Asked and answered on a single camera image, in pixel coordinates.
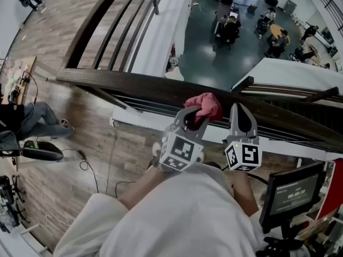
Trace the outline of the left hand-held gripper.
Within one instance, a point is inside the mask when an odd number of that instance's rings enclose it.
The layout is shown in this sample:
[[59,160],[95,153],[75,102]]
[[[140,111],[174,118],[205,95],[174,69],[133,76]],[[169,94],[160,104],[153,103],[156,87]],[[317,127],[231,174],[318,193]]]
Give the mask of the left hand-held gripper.
[[193,165],[203,150],[202,138],[210,117],[196,121],[201,106],[181,109],[165,131],[159,165],[166,171],[182,172]]

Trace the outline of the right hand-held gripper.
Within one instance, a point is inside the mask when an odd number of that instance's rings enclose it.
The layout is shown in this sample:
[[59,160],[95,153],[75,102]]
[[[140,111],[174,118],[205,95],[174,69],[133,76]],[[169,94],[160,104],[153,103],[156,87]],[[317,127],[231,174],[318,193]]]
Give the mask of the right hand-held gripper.
[[241,103],[234,103],[230,110],[230,135],[242,136],[232,140],[224,154],[228,169],[236,172],[250,172],[262,165],[262,149],[259,147],[257,121],[252,113]]

